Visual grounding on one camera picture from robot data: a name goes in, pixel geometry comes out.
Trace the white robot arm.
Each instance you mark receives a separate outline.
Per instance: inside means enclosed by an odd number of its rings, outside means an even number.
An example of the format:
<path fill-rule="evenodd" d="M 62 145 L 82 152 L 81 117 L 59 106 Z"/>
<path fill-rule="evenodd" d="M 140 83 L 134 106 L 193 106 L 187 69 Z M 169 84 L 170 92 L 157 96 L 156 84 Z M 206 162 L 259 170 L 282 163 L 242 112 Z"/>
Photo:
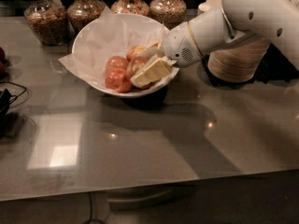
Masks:
<path fill-rule="evenodd" d="M 263 37 L 299 66 L 299 8 L 290 0 L 221 0 L 220 7 L 170 30 L 157 46 L 140 53 L 149 60 L 131 77 L 142 88 L 169 76 L 174 67 L 198 63 L 218 49 Z"/>

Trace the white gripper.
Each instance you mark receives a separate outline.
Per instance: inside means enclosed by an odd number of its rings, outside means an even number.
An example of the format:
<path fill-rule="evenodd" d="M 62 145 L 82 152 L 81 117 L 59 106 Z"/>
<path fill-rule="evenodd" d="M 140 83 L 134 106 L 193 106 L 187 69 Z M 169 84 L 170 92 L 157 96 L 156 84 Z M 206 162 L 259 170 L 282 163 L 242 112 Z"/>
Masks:
<path fill-rule="evenodd" d="M 171 74 L 172 68 L 186 68 L 202 62 L 190 25 L 183 22 L 170 30 L 161 40 L 156 41 L 138 54 L 149 60 L 131 78 L 132 84 L 143 88 Z"/>

